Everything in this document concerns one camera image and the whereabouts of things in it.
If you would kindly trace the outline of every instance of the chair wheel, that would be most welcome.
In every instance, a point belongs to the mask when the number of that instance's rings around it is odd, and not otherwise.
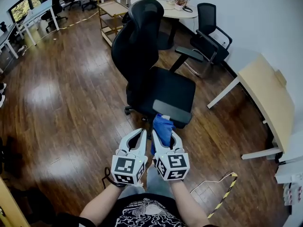
[[[129,110],[127,110],[127,109],[124,109],[124,113],[125,113],[126,115],[130,115],[130,114],[131,114],[131,112],[130,112]]]

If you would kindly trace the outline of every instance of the wooden floor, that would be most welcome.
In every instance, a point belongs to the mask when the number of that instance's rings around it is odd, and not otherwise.
[[[96,11],[82,12],[75,6],[62,13],[69,19],[59,26]],[[45,34],[43,26],[42,22],[38,31],[31,28],[36,40]],[[115,68],[99,26],[94,16],[52,33],[24,57],[13,60],[1,76],[8,87],[0,109],[0,135],[12,136],[15,150],[23,155],[18,182],[24,188],[39,187],[57,212],[79,215],[103,190],[104,167],[110,166],[120,139],[134,129],[148,127],[140,114],[124,114],[126,80]],[[169,28],[163,21],[161,30]],[[189,34],[177,31],[177,45],[189,47],[189,39]],[[26,44],[31,44],[27,35]],[[1,56],[3,68],[8,54]],[[177,58],[173,49],[160,51],[156,65],[168,69]],[[210,79],[204,80],[185,66],[177,73],[196,83],[193,118],[187,127],[176,130],[191,164],[186,186],[191,190],[231,171],[239,175],[211,223],[222,227],[282,226],[288,214],[282,187],[274,179],[277,165],[265,158],[241,160],[242,154],[265,149],[267,130],[253,103],[236,86],[211,110],[206,107],[233,79],[222,66],[215,66]],[[231,181],[205,183],[193,194],[207,214]]]

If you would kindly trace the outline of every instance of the blue cloth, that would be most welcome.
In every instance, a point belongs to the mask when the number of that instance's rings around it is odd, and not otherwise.
[[[164,146],[170,146],[170,137],[172,129],[175,127],[174,123],[170,120],[163,119],[161,114],[157,114],[152,123],[153,129],[159,136]],[[151,144],[151,154],[154,156],[156,153],[155,146]]]

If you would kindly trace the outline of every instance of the person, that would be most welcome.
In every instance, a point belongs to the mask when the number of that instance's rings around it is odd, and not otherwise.
[[[164,181],[153,163],[147,170],[147,192],[142,186],[123,189],[111,184],[85,206],[80,217],[65,219],[65,224],[79,227],[212,226],[183,181]]]
[[[4,100],[5,100],[5,95],[3,95],[4,89],[6,88],[6,83],[0,83],[0,108],[2,107]]]

